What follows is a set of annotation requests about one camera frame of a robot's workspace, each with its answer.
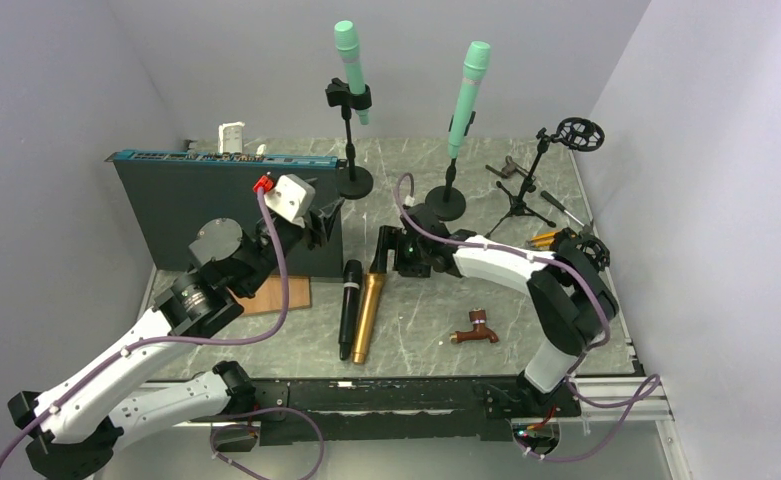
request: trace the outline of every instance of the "microphone stand base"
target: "microphone stand base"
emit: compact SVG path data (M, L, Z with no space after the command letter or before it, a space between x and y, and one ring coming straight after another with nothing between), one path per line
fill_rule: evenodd
M444 222L451 222L461 218L467 209L467 201L464 194L458 189L449 187L449 201L443 201L443 192L446 186L432 188L425 196L425 204Z
M360 200L372 191L372 174L363 167L355 166L355 179L349 178L349 167L337 170L337 191L346 200Z

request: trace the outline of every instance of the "red cable connector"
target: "red cable connector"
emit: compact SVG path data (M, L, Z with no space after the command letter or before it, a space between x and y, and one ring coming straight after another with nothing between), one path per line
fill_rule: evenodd
M252 187L252 191L257 193L258 189L263 188L263 192L267 193L271 191L275 187L275 182L272 181L271 178L269 178L267 175L262 175L260 177L260 180L255 184L254 187Z

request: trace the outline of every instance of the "gray marble surface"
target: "gray marble surface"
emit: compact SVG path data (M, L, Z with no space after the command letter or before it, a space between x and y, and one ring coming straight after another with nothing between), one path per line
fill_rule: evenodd
M344 157L343 139L266 139L246 143L254 152L260 143L275 154L337 155ZM202 150L209 144L200 144ZM415 196L422 201L432 187L443 183L448 165L446 139L356 139L358 162L375 179L373 192L343 206L344 252L368 267L372 261L378 227L400 225L391 191L403 172L416 180ZM469 138L458 157L455 182L467 199L467 210L449 230L460 228L487 232L508 208L507 197L495 187L497 177L485 164L500 168L505 155L529 167L534 159L535 139ZM588 212L569 153L554 145L537 169L537 184L548 190L582 221ZM503 181L512 191L519 188L517 175ZM529 206L554 220L557 228L569 219L539 196L526 196ZM506 220L492 239L522 246L538 233L550 231L533 217ZM158 272L152 291L159 292L175 274ZM237 360L253 377L388 377L439 375L515 374L537 350L543 332L531 300L504 287L477 279L457 279L433 274L429 279L402 278L388 273L376 318L372 345L365 365L339 360L337 334L342 303L339 284L312 282L313 306L290 312L283 328L271 339L247 347L200 347L165 367L156 378L184 379L209 369L220 360ZM467 342L453 345L449 335L469 330L467 312L487 311L488 326L500 342ZM242 338L269 329L277 314L242 317L223 329L219 338ZM625 333L618 316L611 323L611 342L594 350L580 373L631 373Z

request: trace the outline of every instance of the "microphone head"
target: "microphone head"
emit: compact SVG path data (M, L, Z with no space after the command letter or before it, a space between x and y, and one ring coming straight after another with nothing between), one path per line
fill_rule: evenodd
M349 20L337 22L337 25L334 25L334 44L344 60L357 58L360 54L360 41L355 24Z
M464 59L464 77L480 82L490 66L490 44L485 42L472 42Z

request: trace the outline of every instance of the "wooden board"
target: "wooden board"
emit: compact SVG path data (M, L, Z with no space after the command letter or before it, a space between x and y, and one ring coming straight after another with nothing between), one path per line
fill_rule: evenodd
M310 278L290 277L290 310L310 307ZM255 294L255 298L238 298L246 309L243 316L281 310L281 277L269 277Z

